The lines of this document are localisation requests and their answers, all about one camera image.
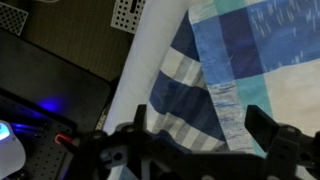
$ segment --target blue led light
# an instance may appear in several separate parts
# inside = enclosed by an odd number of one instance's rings
[[[5,124],[0,123],[0,141],[8,136],[10,136],[9,128]]]
[[[57,113],[62,110],[61,106],[63,105],[63,102],[63,98],[61,97],[48,97],[42,99],[38,105],[48,111]]]
[[[13,129],[29,129],[29,130],[39,130],[38,127],[29,126],[25,124],[11,123]]]
[[[42,118],[43,115],[41,113],[37,112],[37,111],[33,111],[33,116],[32,117],[39,119],[39,118]]]

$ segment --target metal grid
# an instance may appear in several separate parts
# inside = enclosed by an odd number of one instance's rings
[[[135,34],[146,0],[117,0],[111,26]]]
[[[0,28],[20,35],[28,13],[0,2]]]

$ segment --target perforated metal panel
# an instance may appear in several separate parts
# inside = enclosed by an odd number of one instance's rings
[[[9,123],[33,124],[37,133],[13,131],[26,150],[26,163],[23,167],[31,180],[55,180],[64,173],[65,159],[70,156],[63,146],[54,143],[57,133],[72,133],[63,123],[40,114],[8,97],[0,94],[0,119]]]
[[[117,0],[113,10],[111,26],[135,33],[146,0]]]
[[[0,28],[20,35],[28,13],[0,2]]]

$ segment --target dark blue fabric square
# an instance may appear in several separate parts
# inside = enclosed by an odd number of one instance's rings
[[[171,47],[188,56],[189,58],[199,61],[199,54],[197,51],[192,26],[188,18],[188,12],[182,19],[181,25],[172,41]]]
[[[221,15],[219,19],[235,79],[262,74],[247,9]]]

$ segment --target dark background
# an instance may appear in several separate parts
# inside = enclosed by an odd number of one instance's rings
[[[115,0],[0,0],[29,12],[21,38],[112,80],[121,75],[133,34],[110,26]]]

